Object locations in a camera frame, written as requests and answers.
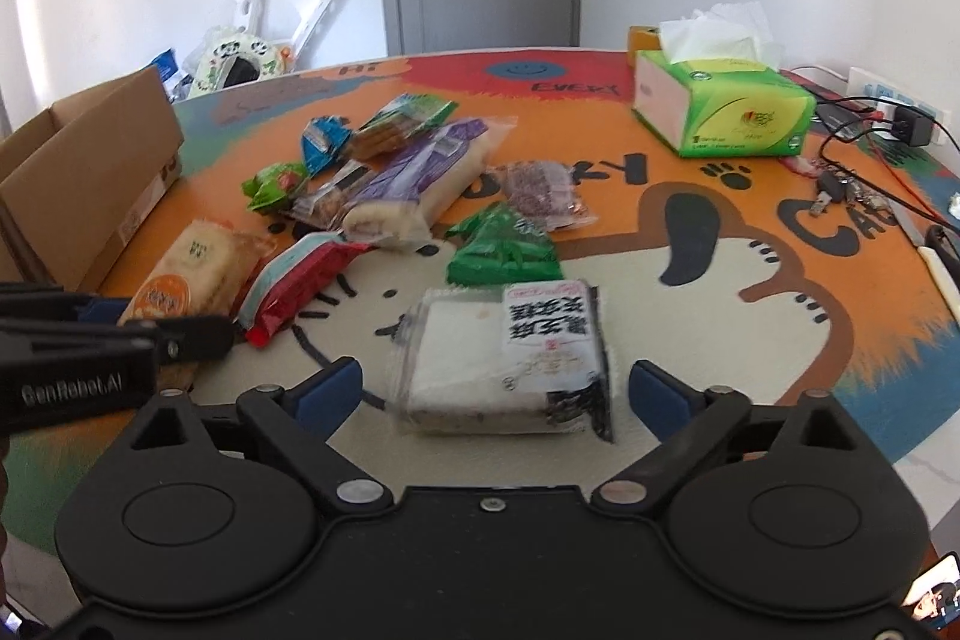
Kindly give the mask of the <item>orange cracker packet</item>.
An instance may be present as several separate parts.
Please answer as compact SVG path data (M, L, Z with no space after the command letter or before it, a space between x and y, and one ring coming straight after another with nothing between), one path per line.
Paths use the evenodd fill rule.
M220 315L233 317L277 242L194 220L156 263L119 323Z

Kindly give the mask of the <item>red teal snack packet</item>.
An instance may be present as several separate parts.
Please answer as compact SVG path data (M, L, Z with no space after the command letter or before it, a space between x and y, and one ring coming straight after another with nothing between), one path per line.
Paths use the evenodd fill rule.
M324 291L354 259L373 246L348 242L334 232L301 237L260 271L238 308L236 323L245 341L262 349L308 302Z

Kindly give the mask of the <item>white black rice cake pack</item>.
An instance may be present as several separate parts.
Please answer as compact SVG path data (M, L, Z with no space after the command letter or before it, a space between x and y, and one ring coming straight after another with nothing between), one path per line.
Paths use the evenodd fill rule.
M430 435L613 438L596 287L431 289L398 322L387 411Z

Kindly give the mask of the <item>purple bread roll packet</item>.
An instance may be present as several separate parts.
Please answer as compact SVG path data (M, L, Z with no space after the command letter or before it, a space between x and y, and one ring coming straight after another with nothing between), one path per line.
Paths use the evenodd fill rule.
M394 156L348 202L340 230L350 242L413 248L485 172L516 117L475 117L436 128Z

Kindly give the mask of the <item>purple checkered snack packet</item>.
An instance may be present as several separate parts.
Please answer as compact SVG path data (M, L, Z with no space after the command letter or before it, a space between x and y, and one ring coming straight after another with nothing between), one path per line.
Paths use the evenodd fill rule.
M579 197L573 175L556 161L516 161L493 169L501 193L514 211L548 232L579 229L597 221Z

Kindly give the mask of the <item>small green candy packet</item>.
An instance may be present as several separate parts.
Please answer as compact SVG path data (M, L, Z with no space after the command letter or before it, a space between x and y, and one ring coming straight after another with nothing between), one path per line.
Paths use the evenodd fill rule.
M242 182L247 209L254 213L280 213L290 208L309 181L309 170L301 163L276 163L259 170Z

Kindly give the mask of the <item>cardboard box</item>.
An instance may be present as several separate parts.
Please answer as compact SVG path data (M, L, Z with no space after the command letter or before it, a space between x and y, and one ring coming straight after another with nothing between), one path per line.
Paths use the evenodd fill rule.
M181 174L183 142L155 67L13 131L2 142L2 280L98 289Z

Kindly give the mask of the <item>clear nut bar packet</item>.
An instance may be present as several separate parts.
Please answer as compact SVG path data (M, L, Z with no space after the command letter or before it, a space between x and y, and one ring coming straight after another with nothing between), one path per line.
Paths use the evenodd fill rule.
M293 220L319 230L332 230L338 226L348 203L363 190L376 175L373 169L358 161L348 161L332 175L330 181L319 185L316 190L304 191L291 203L290 214Z

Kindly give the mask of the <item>blue snack packet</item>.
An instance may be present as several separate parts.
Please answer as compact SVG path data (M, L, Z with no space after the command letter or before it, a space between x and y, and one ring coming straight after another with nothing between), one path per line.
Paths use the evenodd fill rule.
M301 154L304 167L311 177L332 167L352 138L350 128L342 117L325 115L309 120L301 133Z

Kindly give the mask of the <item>colourful cartoon table mat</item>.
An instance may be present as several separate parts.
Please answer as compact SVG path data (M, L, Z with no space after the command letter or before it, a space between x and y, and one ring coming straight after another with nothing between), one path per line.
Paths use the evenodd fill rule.
M208 276L166 271L181 236L314 257L233 298L241 342L195 369L217 403L352 356L366 398L335 448L392 487L592 487L651 447L633 362L758 403L832 392L931 525L958 500L958 328L892 214L831 205L775 159L675 156L636 119L618 53L435 55L290 74L174 107L181 178L101 283L182 314ZM302 163L314 119L400 96L451 108L464 144L436 218L348 198L329 232L256 213L241 187Z

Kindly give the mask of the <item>blue plastic bag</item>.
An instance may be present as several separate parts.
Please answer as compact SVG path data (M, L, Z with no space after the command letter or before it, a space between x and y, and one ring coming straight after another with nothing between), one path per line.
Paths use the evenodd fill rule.
M184 92L187 91L185 81L189 78L189 74L185 73L185 71L179 67L176 52L172 49L161 52L160 55L156 55L156 57L151 60L151 65L156 68L156 71L160 75L161 85L163 85L167 99L169 99L171 103L180 101L182 96L184 96Z

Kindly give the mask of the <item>green tissue box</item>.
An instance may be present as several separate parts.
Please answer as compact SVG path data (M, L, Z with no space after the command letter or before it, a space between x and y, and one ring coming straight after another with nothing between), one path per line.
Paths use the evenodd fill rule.
M815 97L779 69L784 49L757 2L716 3L664 21L661 48L640 52L633 112L686 159L792 158Z

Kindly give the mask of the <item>black power adapter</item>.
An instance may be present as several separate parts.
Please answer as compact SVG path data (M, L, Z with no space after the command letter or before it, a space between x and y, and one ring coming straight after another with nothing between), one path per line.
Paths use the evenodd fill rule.
M897 142L910 148L924 148L932 142L935 119L928 112L911 106L896 106L890 120L890 133Z

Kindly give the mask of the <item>white power strip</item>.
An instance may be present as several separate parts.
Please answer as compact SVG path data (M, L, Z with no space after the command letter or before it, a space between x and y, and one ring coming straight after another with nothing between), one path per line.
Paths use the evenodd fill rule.
M923 110L924 113L935 119L932 144L934 146L946 146L949 142L946 133L944 133L944 128L950 128L950 120L952 120L950 110L933 104L931 101L926 101L919 96L918 92L903 88L895 81L887 80L884 76L861 67L851 67L848 70L846 86L848 86L846 92L850 96L866 96L871 101L875 101L884 107L903 104L903 106Z

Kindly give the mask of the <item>yellow tape roll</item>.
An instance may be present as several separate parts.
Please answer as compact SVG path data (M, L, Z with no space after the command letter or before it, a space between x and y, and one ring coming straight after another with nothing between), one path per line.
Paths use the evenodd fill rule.
M651 52L661 48L658 26L630 26L626 35L626 61L630 67L636 64L640 52Z

